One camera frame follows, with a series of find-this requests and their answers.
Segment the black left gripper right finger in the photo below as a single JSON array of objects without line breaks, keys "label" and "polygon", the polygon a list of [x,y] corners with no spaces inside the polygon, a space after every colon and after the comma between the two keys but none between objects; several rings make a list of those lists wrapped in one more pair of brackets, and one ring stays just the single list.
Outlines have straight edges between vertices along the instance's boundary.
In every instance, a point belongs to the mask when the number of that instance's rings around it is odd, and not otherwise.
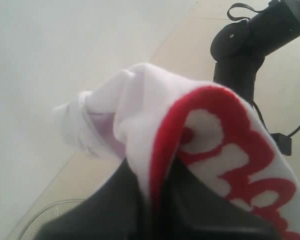
[{"label": "black left gripper right finger", "polygon": [[178,158],[162,194],[164,240],[279,240],[266,220],[233,205],[201,183]]}]

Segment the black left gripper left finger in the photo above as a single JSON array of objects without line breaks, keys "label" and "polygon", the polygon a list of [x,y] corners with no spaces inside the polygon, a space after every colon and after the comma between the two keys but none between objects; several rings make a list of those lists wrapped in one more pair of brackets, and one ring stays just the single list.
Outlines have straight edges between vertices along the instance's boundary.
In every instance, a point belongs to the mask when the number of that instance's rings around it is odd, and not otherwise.
[{"label": "black left gripper left finger", "polygon": [[106,183],[81,204],[44,224],[38,240],[148,240],[144,200],[124,160]]}]

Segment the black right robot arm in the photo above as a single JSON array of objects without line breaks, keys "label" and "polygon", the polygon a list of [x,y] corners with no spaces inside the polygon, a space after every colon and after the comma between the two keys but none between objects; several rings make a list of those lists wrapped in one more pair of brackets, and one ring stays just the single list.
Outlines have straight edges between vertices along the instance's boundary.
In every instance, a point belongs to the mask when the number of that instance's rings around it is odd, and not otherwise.
[{"label": "black right robot arm", "polygon": [[213,39],[210,53],[216,61],[213,81],[233,90],[251,104],[256,75],[265,57],[300,36],[300,0],[272,0],[263,10],[234,3],[255,13],[253,17],[232,16]]}]

